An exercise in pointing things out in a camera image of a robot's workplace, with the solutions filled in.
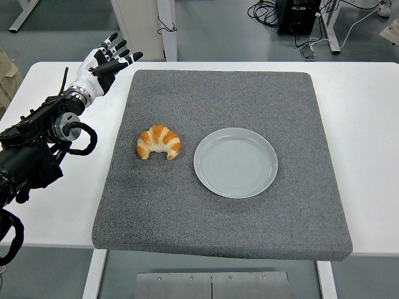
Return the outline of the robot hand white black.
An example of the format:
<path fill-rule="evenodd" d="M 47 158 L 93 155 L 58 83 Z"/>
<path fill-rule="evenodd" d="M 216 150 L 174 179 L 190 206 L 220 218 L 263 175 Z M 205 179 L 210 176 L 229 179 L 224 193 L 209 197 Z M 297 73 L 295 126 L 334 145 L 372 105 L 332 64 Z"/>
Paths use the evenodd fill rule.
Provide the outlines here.
<path fill-rule="evenodd" d="M 143 57 L 142 52 L 131 54 L 128 49 L 121 50 L 126 46 L 126 40 L 112 45 L 117 37 L 118 34 L 113 33 L 89 53 L 77 71 L 77 79 L 69 88 L 84 90 L 89 100 L 103 96 L 110 90 L 119 71 Z"/>

